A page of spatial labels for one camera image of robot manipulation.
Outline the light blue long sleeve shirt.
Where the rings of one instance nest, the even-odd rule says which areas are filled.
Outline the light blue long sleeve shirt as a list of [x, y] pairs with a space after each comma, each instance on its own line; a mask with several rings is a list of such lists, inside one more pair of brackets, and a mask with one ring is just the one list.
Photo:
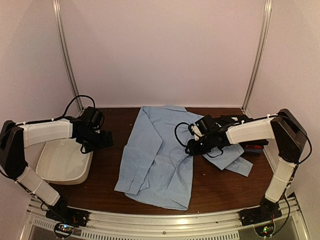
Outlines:
[[179, 106], [143, 106], [123, 149], [115, 191], [135, 201], [186, 211], [193, 183], [193, 157], [184, 145], [188, 125], [202, 118]]

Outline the white plastic tub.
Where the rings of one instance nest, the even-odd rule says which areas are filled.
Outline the white plastic tub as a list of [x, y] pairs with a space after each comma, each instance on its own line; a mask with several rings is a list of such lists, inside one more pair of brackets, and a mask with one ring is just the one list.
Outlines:
[[56, 185], [79, 185], [90, 171], [93, 153], [82, 153], [82, 145], [74, 139], [60, 139], [45, 143], [36, 173]]

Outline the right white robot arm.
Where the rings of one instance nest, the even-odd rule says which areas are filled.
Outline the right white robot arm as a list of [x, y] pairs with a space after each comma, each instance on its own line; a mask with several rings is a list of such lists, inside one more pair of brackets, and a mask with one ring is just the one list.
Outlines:
[[245, 142], [272, 140], [277, 149], [278, 161], [273, 177], [262, 198], [262, 206], [256, 210], [259, 220], [268, 220], [277, 203], [291, 185], [295, 173], [306, 158], [302, 157], [310, 139], [304, 127], [293, 113], [283, 108], [275, 114], [238, 120], [219, 125], [211, 115], [202, 117], [189, 127], [192, 138], [183, 144], [190, 156], [209, 155], [214, 149], [223, 152], [227, 147]]

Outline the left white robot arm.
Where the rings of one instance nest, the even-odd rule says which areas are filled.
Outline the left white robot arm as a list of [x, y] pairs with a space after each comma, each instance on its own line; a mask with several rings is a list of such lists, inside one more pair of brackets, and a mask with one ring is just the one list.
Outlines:
[[29, 165], [26, 153], [35, 148], [36, 156], [40, 157], [47, 144], [68, 140], [74, 140], [82, 154], [111, 147], [112, 133], [101, 129], [104, 120], [101, 111], [89, 106], [77, 117], [63, 115], [20, 123], [5, 121], [0, 132], [2, 174], [53, 207], [53, 215], [61, 222], [69, 221], [71, 209], [59, 202], [61, 195]]

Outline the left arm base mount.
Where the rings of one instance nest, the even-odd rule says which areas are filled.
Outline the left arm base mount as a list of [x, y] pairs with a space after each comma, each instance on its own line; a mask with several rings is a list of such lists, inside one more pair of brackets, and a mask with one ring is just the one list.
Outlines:
[[65, 199], [49, 206], [45, 216], [75, 227], [86, 227], [90, 213], [86, 210], [69, 207]]

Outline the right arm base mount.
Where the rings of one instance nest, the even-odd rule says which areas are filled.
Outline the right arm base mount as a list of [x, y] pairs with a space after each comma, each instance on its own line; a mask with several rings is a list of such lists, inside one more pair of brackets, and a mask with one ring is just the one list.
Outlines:
[[270, 222], [273, 218], [282, 216], [278, 202], [272, 202], [262, 198], [260, 205], [253, 208], [246, 208], [239, 212], [242, 226], [255, 225], [263, 222]]

